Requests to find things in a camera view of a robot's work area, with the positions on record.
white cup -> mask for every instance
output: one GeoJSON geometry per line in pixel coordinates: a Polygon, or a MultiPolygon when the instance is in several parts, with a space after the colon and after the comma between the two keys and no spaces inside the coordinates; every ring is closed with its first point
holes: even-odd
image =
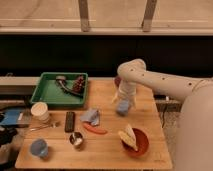
{"type": "Polygon", "coordinates": [[[50,120],[48,106],[44,102],[35,103],[31,108],[31,113],[43,123],[46,123],[50,120]]]}

black wall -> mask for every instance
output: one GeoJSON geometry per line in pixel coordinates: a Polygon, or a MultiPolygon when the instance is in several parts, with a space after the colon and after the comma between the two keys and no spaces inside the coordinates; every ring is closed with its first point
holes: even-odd
{"type": "Polygon", "coordinates": [[[213,75],[211,36],[0,35],[0,75],[87,72],[115,76],[122,62],[142,58],[148,70],[213,75]]]}

fork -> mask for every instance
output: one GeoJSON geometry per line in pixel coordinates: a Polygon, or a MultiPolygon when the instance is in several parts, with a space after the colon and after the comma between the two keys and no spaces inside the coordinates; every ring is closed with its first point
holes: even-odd
{"type": "Polygon", "coordinates": [[[60,121],[56,121],[56,122],[52,122],[50,124],[45,124],[45,125],[30,128],[30,131],[36,131],[36,130],[48,128],[48,127],[55,128],[55,127],[58,127],[59,125],[60,125],[60,121]]]}

red object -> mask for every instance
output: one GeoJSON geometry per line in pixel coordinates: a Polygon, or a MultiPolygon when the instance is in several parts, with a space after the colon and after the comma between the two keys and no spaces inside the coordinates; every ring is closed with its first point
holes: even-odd
{"type": "Polygon", "coordinates": [[[120,82],[121,82],[121,78],[117,75],[114,78],[114,83],[115,83],[116,87],[119,87],[120,82]]]}
{"type": "Polygon", "coordinates": [[[137,128],[133,128],[133,131],[135,133],[136,136],[136,144],[138,146],[138,151],[135,151],[132,147],[128,146],[126,143],[124,143],[122,141],[122,145],[125,149],[125,152],[131,156],[131,157],[139,157],[141,155],[144,155],[148,148],[149,148],[149,140],[146,136],[146,134],[137,129],[137,128]]]}
{"type": "Polygon", "coordinates": [[[95,134],[106,134],[106,133],[107,133],[107,130],[94,127],[94,126],[90,125],[90,123],[88,123],[88,122],[83,122],[83,127],[84,127],[86,130],[88,130],[88,131],[90,131],[90,132],[93,132],[93,133],[95,133],[95,134]]]}

plastic cup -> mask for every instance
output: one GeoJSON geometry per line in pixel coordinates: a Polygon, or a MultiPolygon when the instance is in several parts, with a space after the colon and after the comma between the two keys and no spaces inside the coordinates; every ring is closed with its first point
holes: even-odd
{"type": "Polygon", "coordinates": [[[44,139],[36,139],[30,146],[30,153],[37,157],[46,157],[48,155],[48,146],[44,139]]]}
{"type": "Polygon", "coordinates": [[[48,111],[48,106],[44,102],[37,102],[31,108],[31,113],[38,120],[43,123],[46,123],[50,120],[50,114],[48,111]]]}

